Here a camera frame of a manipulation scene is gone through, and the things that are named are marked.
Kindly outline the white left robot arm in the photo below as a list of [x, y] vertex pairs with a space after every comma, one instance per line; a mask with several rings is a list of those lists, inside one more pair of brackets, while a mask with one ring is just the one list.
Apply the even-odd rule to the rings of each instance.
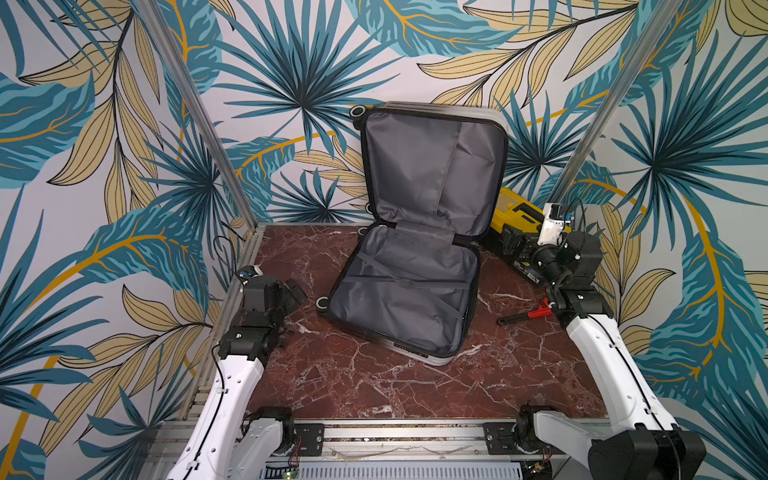
[[246, 408], [285, 333], [286, 318], [307, 296], [293, 279], [240, 274], [240, 305], [212, 348], [215, 376], [195, 428], [169, 479], [256, 479], [274, 454], [291, 454], [291, 409]]

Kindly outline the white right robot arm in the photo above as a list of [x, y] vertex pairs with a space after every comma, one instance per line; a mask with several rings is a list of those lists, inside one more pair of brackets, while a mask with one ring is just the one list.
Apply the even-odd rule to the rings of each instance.
[[603, 399], [610, 430], [601, 433], [553, 407], [524, 405], [514, 445], [526, 453], [553, 447], [594, 479], [692, 479], [706, 456], [699, 434], [685, 431], [643, 378], [602, 294], [594, 285], [599, 240], [582, 231], [535, 237], [509, 225], [502, 256], [538, 278], [551, 314], [577, 346]]

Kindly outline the white cartoon hard-shell suitcase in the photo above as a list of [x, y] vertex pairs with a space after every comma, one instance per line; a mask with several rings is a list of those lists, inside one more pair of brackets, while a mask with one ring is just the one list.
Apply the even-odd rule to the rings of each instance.
[[356, 105], [371, 225], [317, 312], [338, 328], [432, 366], [459, 353], [477, 302], [479, 241], [507, 160], [501, 112]]

